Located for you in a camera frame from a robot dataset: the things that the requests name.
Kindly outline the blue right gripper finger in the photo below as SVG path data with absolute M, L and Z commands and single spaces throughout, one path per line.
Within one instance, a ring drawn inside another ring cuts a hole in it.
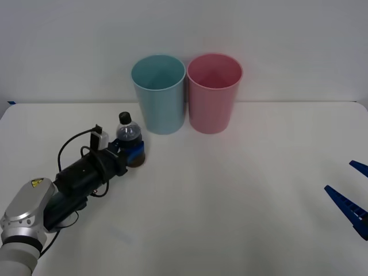
M 367 211 L 327 185 L 324 190 L 346 216 L 362 239 L 367 241 Z
M 360 173 L 362 173 L 364 176 L 368 176 L 368 166 L 363 164 L 363 163 L 360 163 L 360 162 L 357 162 L 357 161 L 354 161 L 352 160 L 349 165 L 353 168 L 355 168 L 356 170 L 358 170 Z

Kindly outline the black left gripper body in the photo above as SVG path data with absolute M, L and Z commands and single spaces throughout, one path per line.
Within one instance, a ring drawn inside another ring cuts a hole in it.
M 101 182 L 107 182 L 115 176 L 121 177 L 127 173 L 127 156 L 119 146 L 108 145 L 103 150 L 98 150 L 96 171 Z

